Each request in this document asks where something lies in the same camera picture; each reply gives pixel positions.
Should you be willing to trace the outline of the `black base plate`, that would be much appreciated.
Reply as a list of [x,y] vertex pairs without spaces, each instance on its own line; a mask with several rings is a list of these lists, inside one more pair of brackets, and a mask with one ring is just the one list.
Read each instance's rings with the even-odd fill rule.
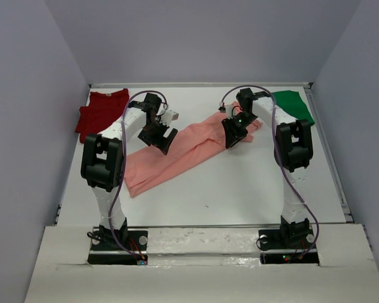
[[314,239],[314,232],[310,230],[307,235],[297,236],[295,241],[285,243],[279,229],[259,230],[256,247],[260,250],[260,263],[319,265],[316,245],[311,247]]
[[147,230],[129,230],[128,238],[121,249],[113,237],[101,236],[99,229],[87,233],[91,240],[87,262],[92,265],[144,266],[148,264]]

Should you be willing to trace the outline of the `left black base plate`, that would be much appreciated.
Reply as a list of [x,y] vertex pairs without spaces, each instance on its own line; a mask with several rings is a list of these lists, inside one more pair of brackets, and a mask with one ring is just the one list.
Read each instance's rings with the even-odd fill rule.
[[129,230],[128,238],[121,249],[113,237],[101,236],[99,229],[87,233],[91,240],[87,262],[92,265],[144,266],[148,264],[147,230]]

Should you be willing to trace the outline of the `pink t-shirt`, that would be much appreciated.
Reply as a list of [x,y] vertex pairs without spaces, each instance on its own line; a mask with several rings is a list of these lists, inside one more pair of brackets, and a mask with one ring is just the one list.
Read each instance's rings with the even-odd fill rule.
[[226,149],[224,118],[224,113],[216,112],[203,122],[179,131],[167,155],[154,146],[128,155],[124,183],[129,195],[139,196],[223,152]]

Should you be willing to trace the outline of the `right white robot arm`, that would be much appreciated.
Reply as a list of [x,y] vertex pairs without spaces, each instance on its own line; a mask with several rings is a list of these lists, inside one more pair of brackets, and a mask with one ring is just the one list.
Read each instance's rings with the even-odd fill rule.
[[259,231],[257,246],[271,249],[302,249],[314,235],[302,197],[305,172],[313,158],[311,124],[282,110],[275,96],[266,88],[241,85],[235,88],[237,105],[220,101],[226,148],[231,148],[248,134],[252,122],[261,119],[271,127],[274,159],[282,172],[284,204],[280,225]]

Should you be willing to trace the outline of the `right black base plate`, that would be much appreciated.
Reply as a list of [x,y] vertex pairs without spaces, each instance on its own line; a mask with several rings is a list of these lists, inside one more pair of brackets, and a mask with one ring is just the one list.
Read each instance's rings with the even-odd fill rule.
[[307,235],[297,236],[295,241],[285,243],[279,229],[259,230],[256,247],[260,250],[260,263],[319,265],[316,245],[311,247],[314,239],[314,232],[310,230]]

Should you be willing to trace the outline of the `red folded t-shirt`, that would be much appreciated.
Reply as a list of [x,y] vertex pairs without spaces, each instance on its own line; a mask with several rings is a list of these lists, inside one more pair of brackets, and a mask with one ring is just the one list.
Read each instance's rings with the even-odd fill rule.
[[75,128],[80,143],[84,143],[88,134],[98,134],[120,118],[128,100],[126,88],[113,93],[90,92],[88,105],[79,109],[80,118]]

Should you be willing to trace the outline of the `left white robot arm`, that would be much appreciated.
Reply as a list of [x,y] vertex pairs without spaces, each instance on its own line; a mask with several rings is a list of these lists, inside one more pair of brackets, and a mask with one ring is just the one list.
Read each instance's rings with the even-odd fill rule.
[[128,254],[134,252],[125,247],[128,224],[119,200],[126,170],[127,142],[137,134],[146,145],[167,155],[177,135],[177,129],[170,124],[178,119],[178,114],[169,109],[165,95],[157,90],[144,90],[141,94],[145,97],[141,102],[131,97],[123,106],[121,116],[116,119],[120,131],[112,134],[106,129],[86,136],[80,170],[96,197],[100,213],[99,231],[89,233],[90,238]]

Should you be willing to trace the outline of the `green t-shirt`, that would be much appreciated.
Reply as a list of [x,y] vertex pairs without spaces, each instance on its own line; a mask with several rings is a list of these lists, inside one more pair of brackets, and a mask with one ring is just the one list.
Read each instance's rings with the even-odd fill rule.
[[307,105],[303,102],[298,92],[291,90],[279,91],[273,92],[273,96],[276,99],[277,106],[290,116],[298,120],[306,119],[311,125],[315,124]]

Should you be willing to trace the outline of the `white cardboard front cover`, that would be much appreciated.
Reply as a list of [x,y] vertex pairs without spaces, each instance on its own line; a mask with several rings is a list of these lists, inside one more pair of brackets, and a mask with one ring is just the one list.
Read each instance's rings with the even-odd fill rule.
[[147,265],[90,265],[87,232],[45,229],[27,302],[379,302],[360,225],[324,225],[316,264],[261,264],[257,229],[150,228]]

